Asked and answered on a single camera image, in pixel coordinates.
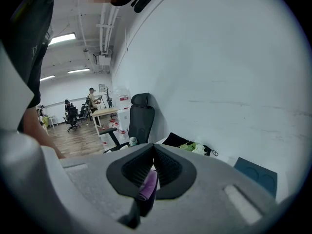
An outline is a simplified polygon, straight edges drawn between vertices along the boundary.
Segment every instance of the ceiling light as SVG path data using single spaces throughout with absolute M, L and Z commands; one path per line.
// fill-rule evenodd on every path
M 63 36 L 59 36 L 59 37 L 54 37 L 54 38 L 52 38 L 52 40 L 51 40 L 49 45 L 57 43 L 57 42 L 73 40 L 73 39 L 76 39 L 76 35 L 74 33 L 63 35 Z
M 45 78 L 40 79 L 40 81 L 42 81 L 42 80 L 47 80 L 47 79 L 50 79 L 50 78 L 53 78 L 53 77 L 55 77 L 55 76 L 48 76 L 48 77 L 45 77 Z
M 78 70 L 68 71 L 68 73 L 71 74 L 71 73 L 83 72 L 83 71 L 90 71 L 90 69 L 89 68 L 78 69 Z

